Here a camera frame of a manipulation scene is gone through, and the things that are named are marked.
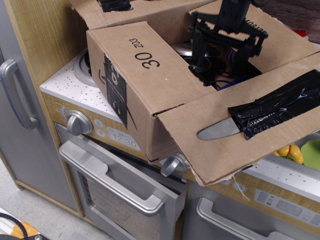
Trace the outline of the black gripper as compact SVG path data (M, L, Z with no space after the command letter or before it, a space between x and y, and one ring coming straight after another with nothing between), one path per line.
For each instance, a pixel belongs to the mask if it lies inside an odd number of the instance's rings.
M248 68L249 57L258 56L262 50L264 40L269 36L264 30L259 30L246 22L249 6L253 4L261 7L254 0L223 0L218 14L191 14L192 24L189 32L192 36L192 65L195 69L204 69L203 62L208 42L223 44L238 49L239 60L235 66L230 66L229 77L243 75ZM235 38L219 34L247 34L249 38L240 41Z

